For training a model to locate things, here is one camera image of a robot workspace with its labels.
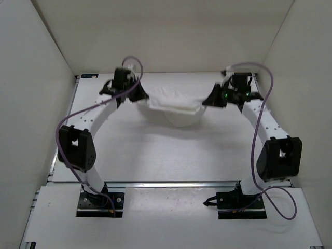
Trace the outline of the white pleated skirt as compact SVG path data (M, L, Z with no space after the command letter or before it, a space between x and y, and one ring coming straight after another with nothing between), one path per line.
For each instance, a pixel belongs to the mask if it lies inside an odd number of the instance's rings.
M194 125L206 111L204 98L183 94L176 88L158 87L147 94L149 98L138 101L137 105L163 114L175 127Z

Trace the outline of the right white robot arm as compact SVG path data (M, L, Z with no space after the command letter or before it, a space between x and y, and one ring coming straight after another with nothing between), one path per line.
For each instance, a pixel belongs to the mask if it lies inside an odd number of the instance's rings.
M232 195L233 203L244 208L251 202L251 195L260 193L273 182L298 175L302 141L290 136L271 115L263 97L253 88L253 74L223 71L222 76L223 81L215 84L203 105L219 108L236 105L254 127L254 138L262 143L257 159L255 149L251 149L251 176L241 180L241 190Z

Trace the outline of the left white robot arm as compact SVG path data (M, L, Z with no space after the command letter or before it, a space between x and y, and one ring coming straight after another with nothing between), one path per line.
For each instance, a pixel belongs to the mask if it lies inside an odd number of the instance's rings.
M141 85L141 79L142 76L136 75L131 66L116 68L113 78L103 85L95 103L73 113L72 116L79 116L73 124L60 124L57 127L59 160L71 170L96 206L104 206L108 202L108 191L95 167L94 137L123 102L149 98Z

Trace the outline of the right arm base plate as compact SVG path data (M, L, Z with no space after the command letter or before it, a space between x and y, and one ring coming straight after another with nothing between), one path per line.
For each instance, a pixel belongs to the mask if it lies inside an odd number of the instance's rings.
M217 192L215 196L207 198L205 206L216 206L219 220L235 219L267 219L262 197L244 195L241 190Z

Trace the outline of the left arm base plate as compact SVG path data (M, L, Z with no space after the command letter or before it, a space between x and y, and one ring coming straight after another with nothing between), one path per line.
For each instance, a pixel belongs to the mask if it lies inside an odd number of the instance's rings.
M77 204L77 217L122 218L125 200L124 192L109 192L114 208L106 197L81 192Z

